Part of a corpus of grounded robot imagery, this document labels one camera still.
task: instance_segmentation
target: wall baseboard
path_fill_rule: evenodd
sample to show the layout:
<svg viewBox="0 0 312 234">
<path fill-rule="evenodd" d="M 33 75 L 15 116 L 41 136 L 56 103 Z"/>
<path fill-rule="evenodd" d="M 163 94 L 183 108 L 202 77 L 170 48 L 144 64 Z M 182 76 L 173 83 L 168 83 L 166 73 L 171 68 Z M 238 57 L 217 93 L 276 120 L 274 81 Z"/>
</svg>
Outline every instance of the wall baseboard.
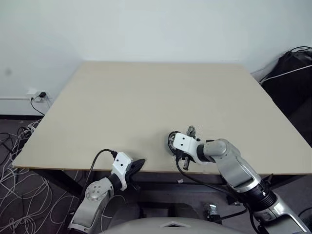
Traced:
<svg viewBox="0 0 312 234">
<path fill-rule="evenodd" d="M 39 120 L 42 118 L 43 118 L 43 116 L 0 115 L 0 119 Z"/>
</svg>

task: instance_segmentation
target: table leg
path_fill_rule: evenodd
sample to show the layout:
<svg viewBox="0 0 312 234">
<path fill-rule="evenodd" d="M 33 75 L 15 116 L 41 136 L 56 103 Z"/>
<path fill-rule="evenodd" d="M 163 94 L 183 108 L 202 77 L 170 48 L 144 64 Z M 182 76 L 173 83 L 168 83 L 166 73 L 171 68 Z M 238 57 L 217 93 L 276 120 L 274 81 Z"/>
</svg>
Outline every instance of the table leg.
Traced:
<svg viewBox="0 0 312 234">
<path fill-rule="evenodd" d="M 271 189 L 277 189 L 304 176 L 305 175 L 273 175 L 270 179 L 270 187 Z"/>
<path fill-rule="evenodd" d="M 79 197 L 82 192 L 82 187 L 61 170 L 32 169 L 32 171 L 74 196 Z"/>
</svg>

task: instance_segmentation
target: black cable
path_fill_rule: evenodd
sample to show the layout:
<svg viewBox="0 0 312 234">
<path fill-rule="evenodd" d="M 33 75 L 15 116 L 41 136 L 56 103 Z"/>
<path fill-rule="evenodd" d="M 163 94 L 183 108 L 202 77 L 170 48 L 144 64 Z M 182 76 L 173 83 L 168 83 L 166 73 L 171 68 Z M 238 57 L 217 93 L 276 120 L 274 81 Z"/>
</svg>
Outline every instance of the black cable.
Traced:
<svg viewBox="0 0 312 234">
<path fill-rule="evenodd" d="M 194 182 L 196 182 L 196 183 L 198 183 L 198 184 L 201 184 L 201 185 L 204 185 L 204 186 L 206 186 L 206 187 L 209 187 L 209 188 L 211 188 L 211 189 L 218 190 L 219 192 L 225 193 L 226 195 L 229 195 L 229 196 L 234 197 L 234 198 L 236 199 L 236 197 L 235 197 L 232 193 L 230 193 L 229 191 L 227 191 L 227 190 L 225 190 L 225 189 L 222 189 L 222 188 L 220 188 L 220 187 L 218 187 L 218 186 L 216 186 L 216 185 L 207 184 L 207 183 L 205 183 L 205 182 L 203 182 L 203 181 L 200 181 L 200 180 L 198 180 L 198 179 L 195 179 L 195 178 L 193 178 L 193 177 L 187 175 L 186 173 L 184 173 L 184 171 L 181 170 L 181 168 L 180 168 L 180 166 L 179 166 L 178 160 L 175 160 L 175 163 L 176 163 L 176 167 L 177 167 L 177 169 L 179 170 L 179 172 L 180 172 L 182 175 L 184 175 L 185 177 L 187 177 L 188 179 L 190 179 L 190 180 L 192 180 L 192 181 L 194 181 Z"/>
<path fill-rule="evenodd" d="M 239 215 L 242 215 L 244 213 L 246 213 L 248 211 L 247 207 L 245 207 L 245 209 L 243 211 L 240 211 L 240 212 L 236 212 L 234 214 L 229 214 L 227 216 L 223 216 L 221 217 L 219 220 L 224 220 L 224 219 L 227 219 L 227 218 L 233 218 L 233 217 L 236 217 L 236 216 L 239 216 Z"/>
<path fill-rule="evenodd" d="M 91 172 L 93 170 L 93 167 L 94 167 L 94 164 L 96 163 L 96 160 L 98 158 L 98 156 L 103 153 L 104 151 L 108 151 L 112 154 L 112 156 L 115 158 L 116 155 L 117 155 L 117 152 L 116 151 L 113 151 L 113 150 L 110 150 L 110 149 L 104 149 L 104 150 L 100 150 L 97 155 L 95 156 L 95 158 L 93 159 L 93 162 L 92 162 L 92 165 L 91 165 L 91 168 L 89 170 L 89 173 L 88 173 L 88 176 L 86 178 L 86 181 L 84 183 L 84 186 L 82 188 L 82 191 L 81 191 L 81 194 L 80 194 L 80 197 L 79 197 L 79 200 L 78 200 L 78 203 L 77 203 L 77 206 L 75 208 L 75 211 L 78 209 L 79 205 L 80 205 L 80 202 L 82 201 L 82 199 L 84 198 L 84 193 L 89 185 L 89 178 L 90 178 L 90 175 L 91 175 Z"/>
<path fill-rule="evenodd" d="M 18 128 L 17 135 L 18 135 L 18 136 L 21 135 L 22 138 L 26 138 L 25 130 L 28 130 L 28 128 L 26 128 L 26 127 L 19 127 L 19 128 Z"/>
<path fill-rule="evenodd" d="M 295 53 L 297 53 L 297 52 L 302 52 L 302 51 L 307 51 L 307 50 L 310 50 L 310 49 L 312 49 L 312 47 L 309 47 L 309 48 L 303 49 L 303 50 L 297 50 Z"/>
<path fill-rule="evenodd" d="M 11 140 L 11 144 L 12 144 L 11 152 L 13 152 L 14 143 L 13 143 L 13 140 L 12 140 L 12 138 L 11 138 L 11 135 L 8 134 L 8 133 L 0 133 L 0 134 L 7 134 L 7 135 L 8 135 L 8 137 L 7 137 L 6 139 L 2 140 L 1 143 L 5 143 L 8 139 L 10 139 L 10 140 Z M 7 160 L 8 156 L 10 155 L 11 152 L 9 152 L 9 153 L 4 157 L 4 160 L 3 160 L 2 162 L 0 162 L 0 166 Z"/>
<path fill-rule="evenodd" d="M 257 234 L 261 234 L 260 231 L 258 230 L 258 228 L 255 226 L 254 224 L 254 216 L 253 216 L 253 212 L 252 210 L 250 209 L 250 207 L 248 207 L 248 211 L 249 211 L 249 218 L 250 218 L 250 222 L 252 224 L 252 227 L 254 229 L 254 231 L 257 233 Z"/>
<path fill-rule="evenodd" d="M 289 52 L 292 52 L 293 50 L 299 49 L 299 48 L 306 48 L 306 49 L 304 49 L 304 50 L 312 49 L 312 47 L 309 47 L 309 46 L 298 46 L 298 47 L 295 47 L 295 48 L 291 49 Z"/>
<path fill-rule="evenodd" d="M 42 114 L 43 116 L 45 116 L 44 113 L 42 113 L 41 111 L 37 110 L 37 109 L 33 106 L 32 101 L 35 100 L 37 97 L 35 97 L 35 98 L 32 97 L 32 98 L 30 99 L 30 105 L 33 107 L 33 109 L 35 109 L 35 110 L 38 111 L 40 114 Z"/>
<path fill-rule="evenodd" d="M 300 217 L 305 211 L 308 211 L 308 210 L 311 210 L 311 209 L 312 209 L 312 207 L 308 207 L 308 208 L 304 209 L 302 212 L 300 212 L 298 214 L 298 217 Z"/>
</svg>

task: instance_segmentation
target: wooden table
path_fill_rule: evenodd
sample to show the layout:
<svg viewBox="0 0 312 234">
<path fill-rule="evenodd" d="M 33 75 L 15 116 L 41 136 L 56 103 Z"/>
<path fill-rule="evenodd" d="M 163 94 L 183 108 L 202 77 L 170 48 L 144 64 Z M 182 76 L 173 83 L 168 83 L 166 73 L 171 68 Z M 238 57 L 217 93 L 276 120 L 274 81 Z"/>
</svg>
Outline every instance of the wooden table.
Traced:
<svg viewBox="0 0 312 234">
<path fill-rule="evenodd" d="M 260 174 L 309 174 L 312 150 L 237 64 L 85 62 L 63 89 L 15 167 L 88 170 L 102 148 L 145 158 L 145 172 L 176 172 L 168 134 L 194 125 L 225 138 Z M 110 170 L 108 155 L 95 169 Z M 190 173 L 217 174 L 191 163 Z"/>
</svg>

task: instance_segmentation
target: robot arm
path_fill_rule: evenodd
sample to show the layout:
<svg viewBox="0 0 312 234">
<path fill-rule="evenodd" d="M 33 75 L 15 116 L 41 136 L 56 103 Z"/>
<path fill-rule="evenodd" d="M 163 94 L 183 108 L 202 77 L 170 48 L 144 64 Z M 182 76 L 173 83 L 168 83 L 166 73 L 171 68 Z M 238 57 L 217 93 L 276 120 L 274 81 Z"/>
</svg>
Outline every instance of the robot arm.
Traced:
<svg viewBox="0 0 312 234">
<path fill-rule="evenodd" d="M 248 204 L 254 217 L 268 234 L 308 232 L 301 219 L 275 194 L 240 151 L 225 139 L 202 143 L 195 137 L 176 132 L 172 143 L 177 153 L 187 154 L 195 163 L 216 163 L 234 194 Z"/>
<path fill-rule="evenodd" d="M 132 175 L 141 169 L 144 162 L 144 159 L 133 161 L 125 153 L 119 152 L 113 163 L 112 174 L 87 187 L 84 200 L 76 210 L 68 229 L 93 233 L 102 210 L 114 196 L 114 192 L 125 190 L 127 184 L 132 183 Z"/>
</svg>

